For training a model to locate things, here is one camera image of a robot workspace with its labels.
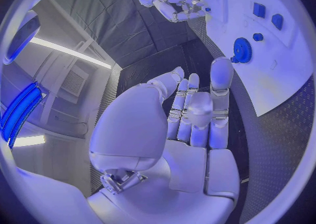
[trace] air vent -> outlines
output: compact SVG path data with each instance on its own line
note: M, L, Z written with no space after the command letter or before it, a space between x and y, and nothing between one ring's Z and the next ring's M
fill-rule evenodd
M61 88L78 97L88 76L89 75L81 68L74 65L65 78Z

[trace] ceiling light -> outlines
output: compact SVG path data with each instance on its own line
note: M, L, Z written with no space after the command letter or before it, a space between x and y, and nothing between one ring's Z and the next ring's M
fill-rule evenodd
M23 147L45 143L43 135L16 138L13 147Z
M73 55L73 56L76 56L80 59L83 59L83 60L86 60L86 61L89 61L89 62L92 62L92 63L95 63L97 65L100 65L100 66L103 66L103 67L106 67L108 69L111 69L111 65L107 64L107 63L104 63L104 62L101 62L99 60L96 60L90 56L87 56L85 54L82 54L82 53L79 53L77 51L74 51L72 49L69 49L67 47L64 47L64 46L60 46L60 45L57 45L55 43L52 43L52 42L49 42L49 41L45 41L45 40L42 40L41 38L32 38L31 43L34 43L34 44L38 44L38 45L41 45L41 46L46 46L46 47L49 47L49 48L52 48L52 49L55 49L55 50L58 50L58 51L61 51L63 53L66 53L66 54L70 54L70 55Z

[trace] blue gear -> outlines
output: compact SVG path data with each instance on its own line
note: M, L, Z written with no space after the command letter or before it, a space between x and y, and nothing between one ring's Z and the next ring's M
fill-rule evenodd
M238 38L234 43L234 54L232 62L247 63L252 56L252 49L249 41L245 38Z

